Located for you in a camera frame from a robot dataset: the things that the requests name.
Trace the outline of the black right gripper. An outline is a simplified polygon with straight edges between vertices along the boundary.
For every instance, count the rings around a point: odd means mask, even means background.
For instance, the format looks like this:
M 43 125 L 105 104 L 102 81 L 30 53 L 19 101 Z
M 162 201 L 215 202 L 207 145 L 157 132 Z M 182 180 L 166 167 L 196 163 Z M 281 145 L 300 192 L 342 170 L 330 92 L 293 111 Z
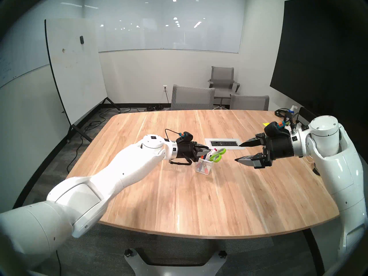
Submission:
M 255 147 L 264 146 L 263 153 L 258 153 L 253 156 L 243 156 L 236 158 L 240 164 L 262 169 L 271 167 L 276 159 L 289 158 L 294 156 L 294 149 L 290 135 L 266 136 L 265 133 L 256 134 L 255 137 L 241 143 L 239 147 Z

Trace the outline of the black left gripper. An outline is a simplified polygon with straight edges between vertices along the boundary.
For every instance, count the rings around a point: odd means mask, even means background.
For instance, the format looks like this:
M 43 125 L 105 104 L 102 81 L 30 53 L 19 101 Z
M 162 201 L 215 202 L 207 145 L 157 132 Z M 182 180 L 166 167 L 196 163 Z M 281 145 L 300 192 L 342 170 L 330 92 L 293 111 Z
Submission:
M 197 142 L 179 142 L 176 141 L 177 145 L 177 159 L 186 159 L 188 163 L 198 162 L 200 159 L 207 160 L 206 157 L 210 153 L 208 146 Z

